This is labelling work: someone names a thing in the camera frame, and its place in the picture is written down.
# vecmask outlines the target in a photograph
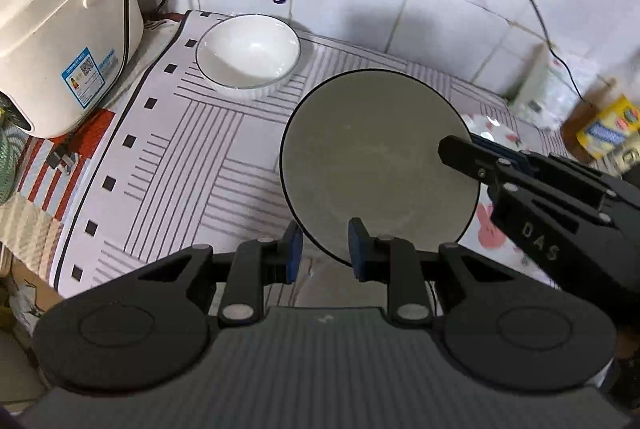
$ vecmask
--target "white bowl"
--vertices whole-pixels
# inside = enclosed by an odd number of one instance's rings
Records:
[[[261,14],[214,25],[196,48],[196,63],[213,89],[242,100],[274,92],[299,58],[300,40],[291,27]]]

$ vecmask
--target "blue label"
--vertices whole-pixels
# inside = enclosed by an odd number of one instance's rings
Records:
[[[94,58],[88,48],[84,48],[61,75],[66,86],[83,108],[89,105],[100,88],[104,86],[104,78],[95,65]]]
[[[610,130],[609,128],[603,126],[600,122],[596,122],[595,124],[593,124],[587,130],[587,134],[614,146],[621,144],[625,141],[626,138],[626,136],[622,133],[614,132],[613,130]]]
[[[116,66],[118,62],[118,58],[116,57],[116,51],[112,48],[111,51],[107,54],[102,62],[98,65],[98,70],[103,77],[106,77],[109,72]]]

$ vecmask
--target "rice cooker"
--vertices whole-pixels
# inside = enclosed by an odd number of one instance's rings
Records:
[[[33,136],[73,130],[113,85],[124,52],[123,0],[0,0],[0,105]],[[129,0],[129,58],[142,37]]]

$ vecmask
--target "bowl rim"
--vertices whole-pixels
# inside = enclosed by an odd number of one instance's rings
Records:
[[[441,95],[440,92],[438,92],[436,89],[432,88],[427,83],[425,83],[425,82],[421,81],[420,79],[417,79],[417,78],[415,78],[415,77],[413,77],[413,76],[411,76],[409,74],[406,74],[406,73],[403,73],[403,72],[398,72],[397,70],[390,70],[390,69],[383,69],[383,68],[359,68],[359,69],[348,70],[347,72],[342,72],[342,73],[339,73],[339,74],[335,74],[334,76],[329,77],[327,80],[324,80],[323,82],[319,83],[318,86],[316,86],[311,91],[309,91],[309,93],[306,94],[300,100],[298,105],[291,112],[291,115],[289,116],[289,120],[287,120],[287,125],[285,126],[284,132],[282,133],[282,139],[280,140],[280,151],[278,153],[278,168],[279,168],[279,173],[280,173],[280,185],[282,186],[282,193],[284,194],[285,201],[287,202],[287,205],[289,206],[289,211],[291,212],[291,215],[293,216],[293,219],[295,219],[296,223],[300,226],[300,229],[302,229],[302,232],[306,235],[306,237],[308,237],[309,240],[311,240],[311,242],[316,247],[318,247],[318,249],[322,250],[322,252],[324,252],[330,258],[334,259],[338,263],[342,263],[343,265],[346,265],[346,266],[349,266],[349,267],[353,266],[350,261],[342,259],[338,255],[335,255],[333,252],[331,252],[331,250],[327,249],[324,245],[322,245],[322,243],[320,243],[318,241],[318,239],[311,233],[311,231],[308,229],[308,227],[305,226],[305,224],[300,220],[300,217],[296,213],[296,210],[294,209],[293,204],[291,203],[291,199],[289,197],[289,193],[287,192],[287,185],[285,183],[284,171],[282,170],[282,161],[283,161],[283,155],[284,155],[284,144],[285,144],[285,141],[287,139],[287,133],[288,133],[289,128],[290,128],[290,126],[291,126],[291,124],[293,122],[294,117],[296,116],[297,112],[300,110],[302,105],[305,103],[306,99],[311,97],[311,95],[313,95],[317,90],[322,88],[327,83],[332,82],[334,79],[337,79],[337,78],[339,78],[341,76],[344,76],[344,75],[350,75],[350,74],[354,74],[354,73],[358,73],[358,72],[387,72],[387,73],[391,73],[391,74],[394,74],[394,75],[400,75],[400,76],[406,77],[407,79],[409,79],[409,80],[411,80],[411,81],[413,81],[415,83],[421,84],[422,86],[424,86],[428,90],[431,90],[434,93],[434,95],[436,95],[439,99],[443,100],[450,107],[450,109],[452,109],[453,112],[458,116],[458,118],[460,119],[460,122],[462,122],[462,124],[465,126],[466,132],[469,134],[469,140],[471,140],[471,132],[469,131],[468,126],[466,125],[464,119],[462,118],[462,114],[460,114],[460,112],[457,111],[457,109],[455,109],[453,107],[453,104],[451,104],[449,101],[447,101],[447,99],[443,95]],[[480,185],[480,182],[478,182],[478,191],[476,192],[476,205],[473,208],[473,212],[470,214],[469,219],[468,219],[468,221],[466,223],[466,226],[464,227],[464,229],[462,229],[462,232],[460,232],[460,234],[458,235],[458,238],[452,240],[452,242],[458,243],[460,241],[460,239],[462,239],[462,237],[465,235],[465,232],[468,231],[469,226],[471,225],[471,222],[476,217],[476,210],[478,209],[478,203],[480,201],[480,189],[481,189],[481,185]]]
[[[239,18],[254,18],[255,16],[260,16],[262,18],[269,18],[269,19],[273,19],[275,21],[279,21],[281,24],[283,24],[285,27],[287,27],[292,33],[293,36],[296,38],[296,44],[298,45],[298,54],[296,55],[296,59],[293,61],[293,63],[291,64],[291,67],[283,73],[283,75],[281,75],[280,77],[276,78],[276,79],[271,79],[265,83],[260,83],[258,85],[254,85],[254,86],[234,86],[234,85],[229,85],[229,84],[225,84],[225,83],[221,83],[215,79],[213,79],[212,77],[210,77],[209,75],[207,75],[207,73],[202,69],[202,67],[200,67],[200,63],[198,62],[198,52],[200,51],[200,46],[202,44],[202,40],[207,36],[207,34],[209,34],[209,32],[211,32],[214,28],[216,28],[217,26],[229,22],[233,19],[239,19]],[[293,30],[293,28],[286,22],[282,21],[279,18],[275,18],[273,16],[269,16],[268,14],[240,14],[239,16],[229,16],[226,19],[223,19],[222,21],[217,22],[216,24],[210,26],[209,28],[206,29],[206,31],[204,32],[204,34],[202,34],[198,40],[198,44],[196,45],[196,53],[195,53],[195,57],[196,57],[196,66],[198,67],[198,70],[200,70],[200,72],[202,73],[202,75],[205,76],[206,79],[208,79],[209,81],[211,81],[212,83],[214,83],[215,85],[218,86],[223,86],[223,88],[230,88],[233,90],[238,90],[238,91],[245,91],[245,90],[255,90],[257,88],[264,88],[265,86],[270,86],[273,83],[276,83],[282,79],[284,79],[285,77],[288,77],[290,75],[290,73],[293,71],[293,69],[296,67],[296,65],[298,64],[298,61],[300,61],[300,56],[302,55],[302,47],[300,45],[300,38],[298,37],[298,34],[296,34],[296,31]]]

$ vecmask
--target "gray plate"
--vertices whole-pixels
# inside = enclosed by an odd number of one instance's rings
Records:
[[[280,171],[289,206],[325,252],[349,261],[347,224],[404,237],[419,250],[459,239],[479,183],[440,161],[444,136],[470,140],[429,86],[388,70],[356,70],[319,85],[285,130]]]

